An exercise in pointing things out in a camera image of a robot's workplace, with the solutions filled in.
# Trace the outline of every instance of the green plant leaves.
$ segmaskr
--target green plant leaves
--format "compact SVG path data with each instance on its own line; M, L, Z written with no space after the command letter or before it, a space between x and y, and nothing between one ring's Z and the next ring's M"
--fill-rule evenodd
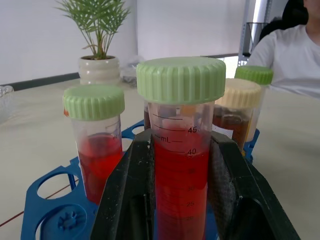
M72 19L97 59L106 59L113 36L127 18L130 10L121 0L60 0L56 1L64 16Z

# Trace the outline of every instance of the potted plant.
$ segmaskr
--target potted plant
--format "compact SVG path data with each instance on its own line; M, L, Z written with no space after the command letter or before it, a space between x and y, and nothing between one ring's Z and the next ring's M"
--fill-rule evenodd
M107 55L118 28L130 10L122 0L59 0L64 16L80 29L92 55L79 59L81 84L115 84L120 79L119 59Z

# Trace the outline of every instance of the white plant pot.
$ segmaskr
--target white plant pot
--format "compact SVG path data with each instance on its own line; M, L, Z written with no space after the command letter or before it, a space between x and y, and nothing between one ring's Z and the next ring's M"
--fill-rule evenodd
M79 59L80 83L115 85L120 81L119 59L110 56L105 60Z

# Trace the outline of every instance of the beige table surface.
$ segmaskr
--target beige table surface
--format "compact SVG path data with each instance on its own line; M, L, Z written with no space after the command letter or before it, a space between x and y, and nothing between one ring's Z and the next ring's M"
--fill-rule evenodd
M0 124L0 225L23 211L28 187L77 155L70 120L63 116L64 89L79 80L15 93L16 111ZM121 129L143 119L137 90L121 85L126 109ZM267 91L260 115L254 166L265 176L303 240L320 239L320 102ZM47 197L68 184L55 177L39 190ZM54 196L67 193L65 189ZM1 240L20 239L23 214L0 227Z

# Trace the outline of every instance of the white shirt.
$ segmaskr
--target white shirt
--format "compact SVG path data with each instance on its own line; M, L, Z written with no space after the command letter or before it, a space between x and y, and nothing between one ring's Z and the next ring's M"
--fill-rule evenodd
M247 63L274 71L271 88L320 100L320 46L298 25L265 36Z

